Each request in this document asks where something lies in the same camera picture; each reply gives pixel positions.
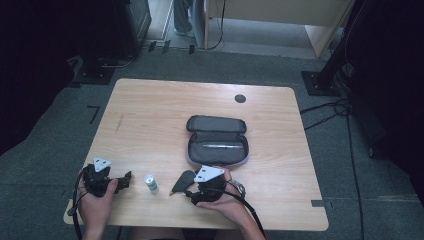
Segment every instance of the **person's left hand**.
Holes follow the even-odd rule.
[[[112,179],[107,186],[106,193],[99,198],[87,193],[83,178],[79,182],[80,196],[78,210],[86,226],[84,239],[101,239],[112,213],[112,199],[118,186],[118,179]]]

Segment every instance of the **black case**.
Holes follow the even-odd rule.
[[[188,120],[187,130],[193,133],[187,148],[189,163],[228,166],[248,159],[247,128],[241,119],[196,115]]]

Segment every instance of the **wooden table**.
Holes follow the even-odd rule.
[[[222,17],[223,3],[224,0],[206,0],[204,6],[204,0],[194,1],[198,46],[208,48],[209,18]],[[315,54],[321,57],[337,30],[345,25],[353,4],[354,0],[231,0],[226,1],[224,17],[305,25]]]
[[[237,103],[237,94],[243,94],[246,102]],[[133,172],[130,187],[115,195],[110,225],[236,227],[215,211],[195,207],[183,194],[168,195],[183,171],[200,168],[186,161],[190,133],[185,127],[192,115],[246,122],[249,160],[230,169],[246,187],[246,200],[264,229],[327,229],[292,89],[140,79],[116,83],[84,163],[92,163],[94,157],[112,161],[111,178]],[[143,181],[149,173],[159,186],[156,194]],[[64,219],[72,223],[66,214]]]

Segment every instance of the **cable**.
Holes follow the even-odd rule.
[[[319,121],[316,124],[313,124],[312,126],[305,128],[305,130],[317,126],[327,120],[329,120],[330,118],[337,116],[337,115],[344,115],[346,116],[346,121],[347,121],[347,130],[348,130],[348,136],[349,136],[349,152],[350,152],[350,159],[351,159],[351,164],[352,164],[352,170],[353,170],[353,177],[355,180],[355,189],[356,189],[356,194],[358,197],[358,208],[359,208],[359,218],[360,218],[360,225],[361,225],[361,240],[365,239],[365,232],[364,232],[364,213],[363,213],[363,209],[362,209],[362,198],[361,198],[361,191],[359,189],[359,183],[358,183],[358,174],[356,172],[356,165],[355,165],[355,159],[353,156],[353,144],[352,144],[352,131],[350,129],[350,121],[349,121],[349,116],[350,116],[350,109],[351,109],[351,105],[349,102],[347,103],[341,103],[343,101],[348,101],[348,99],[340,99],[334,103],[326,103],[326,104],[322,104],[319,106],[315,106],[315,107],[311,107],[311,108],[307,108],[305,110],[300,111],[301,114],[305,113],[305,112],[309,112],[309,111],[313,111],[316,109],[319,109],[321,107],[325,107],[325,106],[333,106],[334,111],[336,112],[333,116],[330,116],[328,118],[325,118],[321,121]],[[344,110],[339,111],[337,109],[337,107],[342,107],[344,108]]]
[[[124,68],[124,67],[130,65],[134,61],[134,59],[135,59],[135,57],[132,57],[131,60],[124,65],[117,65],[117,66],[107,66],[106,65],[106,66],[101,66],[101,67],[102,68]]]
[[[224,14],[225,14],[225,2],[226,2],[226,0],[224,0],[224,5],[222,6],[222,15],[221,15],[221,27],[218,25],[218,28],[221,30],[221,37],[219,38],[219,41],[218,41],[218,43],[215,45],[215,46],[213,46],[213,47],[211,47],[211,48],[208,48],[207,50],[214,50],[216,47],[218,47],[218,45],[221,43],[221,41],[222,41],[222,36],[224,35]]]
[[[348,58],[347,58],[347,43],[348,43],[349,38],[350,38],[350,33],[352,32],[352,29],[355,27],[356,21],[358,20],[358,17],[359,17],[359,15],[361,14],[362,9],[364,8],[364,6],[365,6],[365,4],[366,4],[366,3],[367,3],[367,0],[365,0],[365,1],[362,3],[362,6],[361,6],[361,8],[359,9],[358,14],[356,14],[355,19],[353,20],[352,24],[350,25],[349,32],[347,33],[347,36],[346,36],[346,43],[345,43],[345,45],[344,45],[344,48],[345,48],[344,54],[345,54],[345,62],[346,62],[346,63],[349,63],[349,60],[348,60]]]
[[[220,192],[220,193],[225,193],[225,194],[227,194],[227,195],[230,195],[230,196],[232,196],[233,198],[235,198],[237,201],[239,201],[239,202],[241,202],[244,206],[246,206],[247,207],[247,209],[249,209],[249,211],[250,211],[250,213],[252,214],[252,217],[255,219],[255,221],[256,221],[256,224],[258,225],[258,228],[259,228],[259,230],[261,231],[261,233],[262,233],[262,235],[264,236],[264,238],[266,239],[266,235],[265,235],[265,231],[264,231],[264,229],[263,229],[263,227],[262,227],[262,223],[261,223],[261,221],[259,220],[259,217],[258,217],[258,215],[256,214],[256,211],[255,211],[255,209],[246,201],[246,200],[244,200],[242,197],[240,197],[240,196],[238,196],[238,195],[235,195],[235,194],[233,194],[233,193],[230,193],[230,192],[227,192],[227,191],[225,191],[225,190],[219,190],[219,189],[215,189],[215,188],[205,188],[205,187],[202,187],[202,188],[199,188],[199,190],[210,190],[210,191],[215,191],[215,192]]]
[[[116,240],[119,240],[121,238],[122,228],[123,228],[122,226],[119,227],[118,234],[116,236]]]
[[[74,194],[72,196],[72,208],[69,209],[68,211],[68,215],[72,216],[73,222],[74,222],[74,228],[75,228],[75,232],[77,234],[77,237],[79,240],[82,240],[82,233],[81,233],[81,228],[79,226],[79,222],[78,222],[78,213],[77,213],[77,208],[78,208],[78,203],[81,200],[82,197],[85,196],[82,195],[78,201],[77,201],[77,194],[78,194],[78,186],[79,186],[79,182],[81,180],[82,175],[84,174],[83,171],[81,171],[77,177],[77,180],[75,181],[75,187],[74,187]]]
[[[363,240],[363,239],[365,239],[364,213],[363,213],[363,210],[362,210],[361,191],[359,190],[358,175],[356,173],[356,166],[355,166],[355,161],[354,161],[354,157],[353,157],[352,132],[350,130],[349,112],[347,113],[346,121],[347,121],[347,131],[348,131],[348,135],[349,135],[350,159],[351,159],[351,162],[352,162],[353,177],[355,179],[356,194],[358,195],[359,219],[360,219],[360,222],[361,222],[361,239]]]
[[[300,111],[300,114],[304,114],[304,113],[307,113],[307,112],[310,112],[310,111],[313,111],[313,110],[316,110],[316,109],[319,109],[319,108],[322,108],[322,107],[327,107],[327,106],[333,107],[335,114],[331,115],[330,117],[324,118],[324,119],[312,124],[309,127],[305,127],[304,130],[308,130],[308,129],[311,129],[315,126],[318,126],[321,123],[324,123],[324,122],[330,120],[331,118],[333,118],[335,116],[346,115],[347,112],[349,111],[350,103],[349,103],[348,99],[343,98],[343,99],[340,99],[340,100],[333,102],[333,103],[325,103],[325,104],[322,104],[322,105],[318,105],[318,106],[315,106],[315,107],[310,107],[310,108],[304,109],[304,110]]]

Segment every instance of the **person's right hand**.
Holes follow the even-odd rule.
[[[225,170],[224,179],[225,181],[231,180],[231,174],[228,169],[222,168]],[[237,191],[235,186],[227,184],[225,191],[240,196],[240,193]],[[215,202],[198,202],[197,207],[206,208],[210,210],[216,210],[220,212],[224,217],[228,218],[232,222],[240,224],[240,219],[245,217],[250,217],[245,206],[236,200],[234,197],[223,194],[222,197]]]
[[[230,181],[230,171],[225,168],[221,169],[225,170],[224,179],[226,181]],[[227,184],[225,191],[240,196],[236,187],[230,183]],[[246,240],[265,239],[259,230],[258,225],[246,210],[246,207],[240,201],[228,194],[224,193],[222,197],[215,202],[198,202],[196,206],[220,212],[224,217],[228,218],[240,227],[240,230]]]

